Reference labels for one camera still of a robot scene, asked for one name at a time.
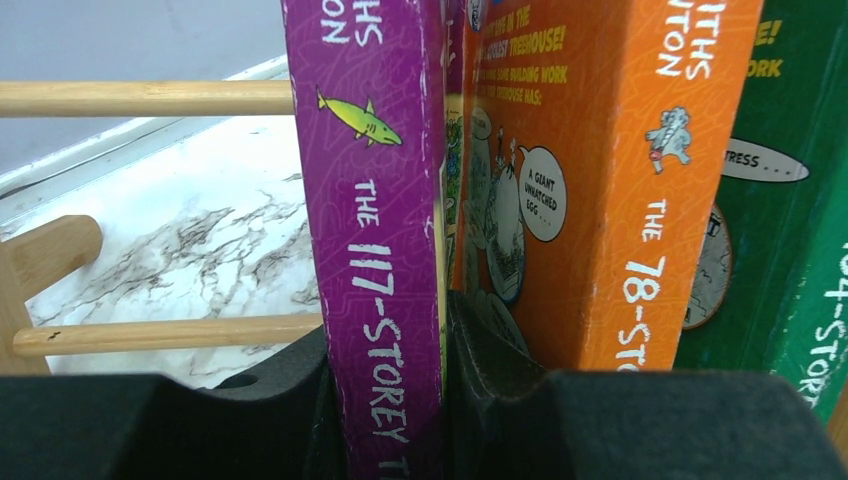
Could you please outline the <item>purple 117-storey treehouse book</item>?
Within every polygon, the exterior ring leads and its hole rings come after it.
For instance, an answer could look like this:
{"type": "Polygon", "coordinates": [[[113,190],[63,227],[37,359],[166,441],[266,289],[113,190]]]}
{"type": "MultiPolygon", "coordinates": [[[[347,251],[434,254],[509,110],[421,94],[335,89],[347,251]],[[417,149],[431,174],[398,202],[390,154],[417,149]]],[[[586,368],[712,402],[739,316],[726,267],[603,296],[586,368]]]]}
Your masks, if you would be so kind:
{"type": "Polygon", "coordinates": [[[348,475],[440,479],[445,7],[282,9],[348,475]]]}

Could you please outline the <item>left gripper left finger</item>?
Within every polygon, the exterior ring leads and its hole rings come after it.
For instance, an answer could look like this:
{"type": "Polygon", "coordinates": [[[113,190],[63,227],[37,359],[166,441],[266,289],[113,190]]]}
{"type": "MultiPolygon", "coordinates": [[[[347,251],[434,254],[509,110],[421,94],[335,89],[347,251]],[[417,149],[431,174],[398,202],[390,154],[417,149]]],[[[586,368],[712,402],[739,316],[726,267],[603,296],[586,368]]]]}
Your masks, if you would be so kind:
{"type": "Polygon", "coordinates": [[[315,329],[212,389],[162,375],[1,381],[5,479],[341,479],[325,336],[315,329]]]}

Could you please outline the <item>green 104-storey treehouse book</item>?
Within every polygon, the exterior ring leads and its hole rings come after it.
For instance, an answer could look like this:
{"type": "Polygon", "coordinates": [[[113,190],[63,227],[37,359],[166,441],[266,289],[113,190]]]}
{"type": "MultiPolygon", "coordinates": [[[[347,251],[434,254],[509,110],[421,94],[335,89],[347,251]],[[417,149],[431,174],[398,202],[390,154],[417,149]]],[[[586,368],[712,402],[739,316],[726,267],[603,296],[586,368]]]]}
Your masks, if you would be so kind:
{"type": "Polygon", "coordinates": [[[675,365],[786,379],[828,420],[847,377],[847,5],[768,1],[675,365]]]}

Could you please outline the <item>wooden book rack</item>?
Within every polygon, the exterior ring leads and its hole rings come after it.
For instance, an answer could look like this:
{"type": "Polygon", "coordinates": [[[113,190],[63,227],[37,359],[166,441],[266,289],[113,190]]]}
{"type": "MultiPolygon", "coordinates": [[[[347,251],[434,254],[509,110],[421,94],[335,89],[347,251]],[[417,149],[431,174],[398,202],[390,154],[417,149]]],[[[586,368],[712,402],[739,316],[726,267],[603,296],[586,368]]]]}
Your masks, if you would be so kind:
{"type": "Polygon", "coordinates": [[[288,81],[4,83],[135,119],[1,179],[1,371],[211,388],[321,323],[288,81]]]}

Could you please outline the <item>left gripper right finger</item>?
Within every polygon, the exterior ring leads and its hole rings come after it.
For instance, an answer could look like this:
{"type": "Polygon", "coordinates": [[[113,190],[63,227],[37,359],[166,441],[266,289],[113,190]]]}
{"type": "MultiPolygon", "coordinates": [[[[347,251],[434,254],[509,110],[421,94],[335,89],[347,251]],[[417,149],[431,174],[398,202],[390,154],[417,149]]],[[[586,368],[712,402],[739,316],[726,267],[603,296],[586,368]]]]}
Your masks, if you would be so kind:
{"type": "Polygon", "coordinates": [[[843,479],[783,379],[547,370],[447,295],[455,479],[843,479]]]}

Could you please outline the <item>orange 78-storey treehouse book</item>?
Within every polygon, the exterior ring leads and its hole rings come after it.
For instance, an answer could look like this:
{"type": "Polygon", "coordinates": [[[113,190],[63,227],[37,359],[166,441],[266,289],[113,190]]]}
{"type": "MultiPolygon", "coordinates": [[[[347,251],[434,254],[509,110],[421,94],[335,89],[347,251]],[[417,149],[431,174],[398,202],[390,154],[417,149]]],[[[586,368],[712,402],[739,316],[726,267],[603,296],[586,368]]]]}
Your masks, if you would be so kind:
{"type": "Polygon", "coordinates": [[[758,1],[453,1],[454,285],[545,367],[669,369],[758,1]]]}

